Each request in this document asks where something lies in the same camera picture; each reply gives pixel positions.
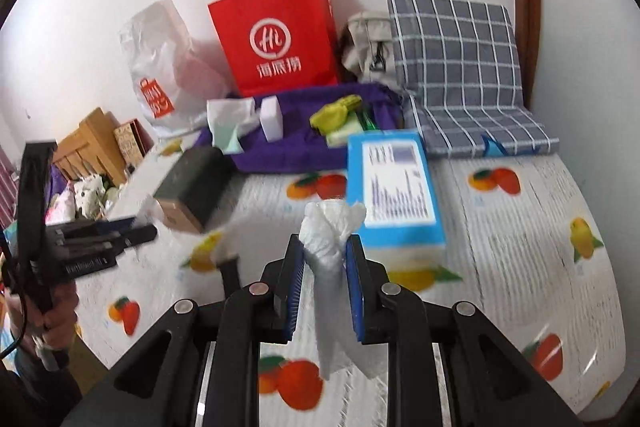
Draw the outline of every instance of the orange printed label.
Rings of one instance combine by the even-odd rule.
[[[149,80],[148,78],[143,78],[140,80],[140,91],[144,95],[149,108],[151,108],[154,118],[161,118],[174,111],[174,104],[172,104],[169,97],[165,95],[156,79]]]

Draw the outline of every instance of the dark sleeve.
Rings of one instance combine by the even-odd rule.
[[[49,372],[39,359],[22,349],[16,351],[15,368],[28,400],[47,427],[58,427],[82,399],[80,388],[68,369]]]

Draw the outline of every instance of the white circular logo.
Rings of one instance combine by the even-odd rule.
[[[291,47],[291,33],[282,21],[261,19],[254,24],[249,33],[251,48],[258,57],[273,60],[280,58]]]

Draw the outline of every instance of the gray plaid fabric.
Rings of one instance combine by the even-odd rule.
[[[549,154],[558,138],[524,108],[513,27],[503,6],[387,0],[404,120],[430,156]]]

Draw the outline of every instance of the pink curtain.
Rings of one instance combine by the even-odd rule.
[[[17,187],[11,179],[14,167],[0,147],[0,230],[4,230],[14,220]]]

